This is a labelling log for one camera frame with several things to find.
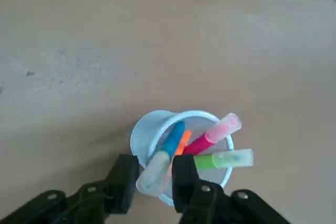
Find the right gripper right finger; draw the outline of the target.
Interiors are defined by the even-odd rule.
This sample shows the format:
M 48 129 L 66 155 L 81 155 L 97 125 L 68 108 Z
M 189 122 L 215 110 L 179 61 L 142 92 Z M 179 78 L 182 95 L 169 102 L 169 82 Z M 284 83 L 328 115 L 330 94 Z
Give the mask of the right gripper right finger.
M 172 195 L 179 223 L 288 223 L 255 192 L 240 189 L 226 195 L 223 188 L 199 178 L 191 155 L 176 156 L 172 165 Z

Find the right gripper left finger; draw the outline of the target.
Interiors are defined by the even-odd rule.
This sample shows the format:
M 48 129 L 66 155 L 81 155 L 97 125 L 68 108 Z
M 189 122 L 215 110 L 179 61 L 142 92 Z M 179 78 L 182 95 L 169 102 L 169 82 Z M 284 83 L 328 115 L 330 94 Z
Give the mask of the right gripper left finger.
M 1 223 L 105 223 L 111 214 L 129 211 L 138 177 L 138 158 L 120 154 L 106 178 L 86 183 L 70 196 L 61 190 L 47 190 Z

